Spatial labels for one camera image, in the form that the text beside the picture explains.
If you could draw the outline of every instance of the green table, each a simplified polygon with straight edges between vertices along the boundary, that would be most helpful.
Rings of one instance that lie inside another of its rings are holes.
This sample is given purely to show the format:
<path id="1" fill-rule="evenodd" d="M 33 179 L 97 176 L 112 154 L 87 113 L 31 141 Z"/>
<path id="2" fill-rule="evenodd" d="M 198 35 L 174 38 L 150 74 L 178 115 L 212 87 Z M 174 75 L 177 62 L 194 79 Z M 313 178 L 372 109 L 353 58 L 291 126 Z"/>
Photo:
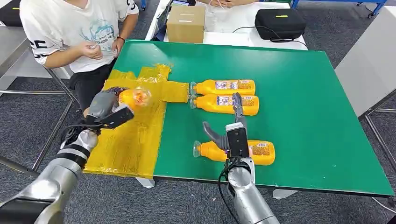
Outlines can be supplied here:
<path id="1" fill-rule="evenodd" d="M 257 185 L 365 196 L 394 196 L 325 54 L 320 51 L 128 41 L 115 69 L 171 64 L 169 80 L 253 79 L 260 110 L 247 116 L 248 139 L 274 143 L 271 166 L 256 166 Z M 194 158 L 206 142 L 202 121 L 218 133 L 231 114 L 168 103 L 154 177 L 216 181 L 222 162 Z"/>

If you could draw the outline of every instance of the robotic arm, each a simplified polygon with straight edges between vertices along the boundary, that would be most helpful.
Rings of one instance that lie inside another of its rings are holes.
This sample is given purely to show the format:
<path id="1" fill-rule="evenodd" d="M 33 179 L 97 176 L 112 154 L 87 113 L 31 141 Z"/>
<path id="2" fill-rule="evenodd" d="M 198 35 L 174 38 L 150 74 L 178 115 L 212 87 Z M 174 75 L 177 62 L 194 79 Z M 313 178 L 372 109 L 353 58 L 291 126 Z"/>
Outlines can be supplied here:
<path id="1" fill-rule="evenodd" d="M 0 204 L 0 220 L 5 224 L 59 224 L 64 208 L 77 185 L 82 170 L 98 143 L 101 128 L 114 129 L 134 117 L 128 106 L 118 105 L 125 88 L 113 87 L 98 93 L 88 116 L 69 126 L 56 157 L 36 180 L 7 202 Z"/>
<path id="2" fill-rule="evenodd" d="M 233 94 L 235 123 L 226 126 L 226 135 L 215 133 L 207 122 L 204 132 L 216 145 L 227 153 L 227 160 L 219 176 L 219 191 L 228 210 L 239 224 L 279 224 L 271 208 L 255 186 L 255 165 L 248 148 L 247 126 L 243 116 L 242 99 Z M 239 220 L 225 202 L 220 187 L 222 177 L 228 181 L 228 191 L 233 197 Z"/>

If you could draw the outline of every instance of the red wristband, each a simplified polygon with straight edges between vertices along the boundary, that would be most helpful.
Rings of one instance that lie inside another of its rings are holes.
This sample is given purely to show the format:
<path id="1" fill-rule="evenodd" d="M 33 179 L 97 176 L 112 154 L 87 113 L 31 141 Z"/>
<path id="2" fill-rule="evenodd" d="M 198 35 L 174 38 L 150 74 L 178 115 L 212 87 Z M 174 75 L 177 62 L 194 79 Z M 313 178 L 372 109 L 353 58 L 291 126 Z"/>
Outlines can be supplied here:
<path id="1" fill-rule="evenodd" d="M 121 40 L 123 40 L 124 43 L 125 43 L 125 39 L 124 39 L 124 38 L 122 38 L 122 37 L 120 37 L 120 36 L 117 36 L 117 39 L 121 39 Z"/>

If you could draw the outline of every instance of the white t-shirt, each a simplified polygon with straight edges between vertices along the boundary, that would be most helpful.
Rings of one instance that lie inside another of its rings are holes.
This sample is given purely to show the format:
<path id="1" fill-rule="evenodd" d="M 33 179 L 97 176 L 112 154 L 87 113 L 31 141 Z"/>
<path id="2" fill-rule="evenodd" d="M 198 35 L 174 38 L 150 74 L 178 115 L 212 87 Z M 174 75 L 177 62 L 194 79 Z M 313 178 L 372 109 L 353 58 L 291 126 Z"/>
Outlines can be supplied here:
<path id="1" fill-rule="evenodd" d="M 20 5 L 23 28 L 38 63 L 44 65 L 50 54 L 83 41 L 101 47 L 101 60 L 82 56 L 70 64 L 73 72 L 109 64 L 117 53 L 111 47 L 119 33 L 118 20 L 137 13 L 133 0 L 88 0 L 85 9 L 64 0 L 22 0 Z"/>

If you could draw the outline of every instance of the blue frame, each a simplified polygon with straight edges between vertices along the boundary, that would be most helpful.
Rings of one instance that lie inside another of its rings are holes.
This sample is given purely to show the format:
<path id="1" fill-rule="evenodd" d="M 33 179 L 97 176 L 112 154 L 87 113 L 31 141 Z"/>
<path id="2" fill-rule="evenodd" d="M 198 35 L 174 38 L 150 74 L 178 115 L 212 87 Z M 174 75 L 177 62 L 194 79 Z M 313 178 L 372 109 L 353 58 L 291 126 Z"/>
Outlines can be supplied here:
<path id="1" fill-rule="evenodd" d="M 141 0 L 141 9 L 142 11 L 146 10 L 146 0 Z"/>
<path id="2" fill-rule="evenodd" d="M 309 0 L 309 1 L 343 1 L 343 2 L 371 2 L 371 3 L 377 3 L 377 7 L 373 11 L 373 15 L 377 15 L 378 11 L 382 8 L 382 6 L 385 4 L 386 0 Z M 293 0 L 293 4 L 291 4 L 291 8 L 296 8 L 299 0 Z"/>

